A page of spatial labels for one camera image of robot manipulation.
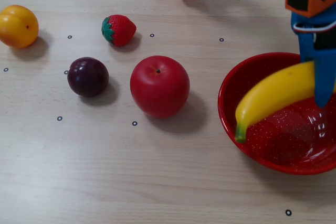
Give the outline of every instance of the red bowl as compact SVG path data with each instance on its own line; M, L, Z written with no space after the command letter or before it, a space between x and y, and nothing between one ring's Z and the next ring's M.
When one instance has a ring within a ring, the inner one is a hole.
M336 168L336 96L321 109L314 98L292 104L248 128L247 141L235 141L235 111L243 96L270 74L300 63L284 52L257 55L238 64L219 91L218 111L231 140L246 155L283 173L311 175Z

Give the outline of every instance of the wire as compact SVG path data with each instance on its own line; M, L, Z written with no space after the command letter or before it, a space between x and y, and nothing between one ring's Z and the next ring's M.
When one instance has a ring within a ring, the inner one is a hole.
M304 28L304 27L298 27L298 23L295 23L293 25L293 30L297 31L298 33L304 33L304 34L312 34L312 33L325 33L327 31L330 31L332 29L336 28L336 21L333 23L325 26L325 27L320 27L320 28Z

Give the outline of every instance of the banana stem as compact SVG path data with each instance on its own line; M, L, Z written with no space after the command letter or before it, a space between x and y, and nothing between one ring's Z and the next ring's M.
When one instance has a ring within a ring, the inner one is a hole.
M247 129L245 127L237 125L236 137L235 137L237 143L244 144L246 142L246 131Z

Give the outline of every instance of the bowl rim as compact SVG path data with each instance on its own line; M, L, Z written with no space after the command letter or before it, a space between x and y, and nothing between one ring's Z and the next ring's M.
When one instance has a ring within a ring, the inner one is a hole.
M328 172L328 171L336 168L336 161L329 164L329 165L325 165L325 166L317 167L317 168L312 168L312 169L297 169L297 168L294 168L294 167L277 165L277 164L274 164L274 163L256 155L255 153L253 153L249 149L243 148L244 144L239 144L235 141L235 132L230 130L227 118L226 118L225 113L224 113L224 107L225 107L225 105L224 105L224 93L225 93L225 90L227 88L227 85L231 81L231 78L235 75L237 70L239 70L243 66L248 65L249 63L251 63L255 60L269 58L269 57L272 57L274 55L283 55L286 58L299 58L300 59L300 55L292 54L292 53L289 53L289 52L269 52L269 53L266 53L266 54L256 55L256 56L252 56L252 57L247 58L246 60L240 62L225 77L225 79L224 79L224 81L223 81L223 83L220 87L219 94L218 94L218 113L219 113L219 118L222 122L222 125L223 125L227 135L229 136L231 141L243 153L245 153L247 156L249 156L250 158L252 158L256 162L258 162L258 163L260 163L260 164L262 164L262 165L264 165L268 168L271 168L273 170L277 170L277 171L282 172L282 173L294 174L294 175L315 175L315 174L325 173L325 172Z

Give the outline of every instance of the strawberry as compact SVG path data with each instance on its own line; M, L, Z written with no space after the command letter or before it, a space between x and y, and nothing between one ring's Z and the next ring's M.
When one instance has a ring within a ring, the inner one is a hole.
M101 32L109 43L121 47L130 42L136 28L136 25L126 16L111 15L104 19Z

